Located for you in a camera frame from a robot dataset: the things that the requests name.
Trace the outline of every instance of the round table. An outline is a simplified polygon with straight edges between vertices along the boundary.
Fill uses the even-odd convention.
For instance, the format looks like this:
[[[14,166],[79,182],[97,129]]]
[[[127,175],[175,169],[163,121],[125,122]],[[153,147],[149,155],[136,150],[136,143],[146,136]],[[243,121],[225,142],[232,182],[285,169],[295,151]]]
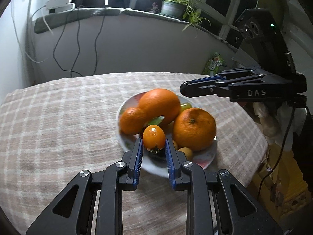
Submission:
[[[121,160],[115,115],[124,100],[154,88],[179,94],[181,83],[199,77],[114,73],[64,78],[9,94],[0,108],[0,206],[13,226],[25,234],[81,170],[97,172]],[[212,167],[228,169],[247,186],[267,150],[259,128],[228,98],[192,102],[216,119],[218,152]],[[123,192],[125,234],[185,234],[186,199],[186,192],[171,190],[168,179],[143,170],[138,189]]]

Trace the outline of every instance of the green plant pot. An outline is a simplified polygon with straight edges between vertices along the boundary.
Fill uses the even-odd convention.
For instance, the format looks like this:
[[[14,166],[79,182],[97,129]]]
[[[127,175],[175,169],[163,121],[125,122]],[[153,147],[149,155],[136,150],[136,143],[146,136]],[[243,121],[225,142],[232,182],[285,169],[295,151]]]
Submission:
[[[187,5],[163,0],[161,13],[182,19]]]

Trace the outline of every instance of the orange cherry tomato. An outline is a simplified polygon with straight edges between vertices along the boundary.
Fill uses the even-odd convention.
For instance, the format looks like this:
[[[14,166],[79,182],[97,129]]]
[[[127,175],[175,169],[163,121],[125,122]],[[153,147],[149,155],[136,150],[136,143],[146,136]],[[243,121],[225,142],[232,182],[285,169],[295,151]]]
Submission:
[[[149,125],[142,135],[144,147],[153,154],[157,154],[165,147],[165,139],[163,130],[157,125]]]

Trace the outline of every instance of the triangular cutout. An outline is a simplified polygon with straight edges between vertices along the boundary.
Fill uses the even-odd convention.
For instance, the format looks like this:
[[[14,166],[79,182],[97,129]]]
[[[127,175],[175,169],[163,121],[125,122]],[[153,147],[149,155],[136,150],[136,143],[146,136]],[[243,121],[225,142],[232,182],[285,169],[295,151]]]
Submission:
[[[235,201],[236,209],[240,217],[246,217],[256,213],[256,208],[251,202],[242,194],[242,192],[234,184],[230,185],[232,195]]]
[[[70,217],[79,186],[74,185],[53,208],[52,212],[62,217]]]

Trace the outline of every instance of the beige tablecloth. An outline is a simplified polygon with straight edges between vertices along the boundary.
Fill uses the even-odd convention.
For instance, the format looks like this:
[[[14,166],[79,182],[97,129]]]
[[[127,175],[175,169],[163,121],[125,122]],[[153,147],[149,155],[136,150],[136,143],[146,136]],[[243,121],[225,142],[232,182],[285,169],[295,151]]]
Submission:
[[[0,108],[0,206],[16,229],[25,234],[79,171],[100,171],[121,160],[115,115],[123,101],[153,88],[179,94],[182,82],[199,77],[106,74],[61,79],[9,94]],[[258,127],[227,98],[192,101],[216,119],[215,165],[248,185],[267,149]],[[123,220],[126,235],[185,234],[186,193],[174,192],[167,179],[142,171],[138,189],[123,193]]]

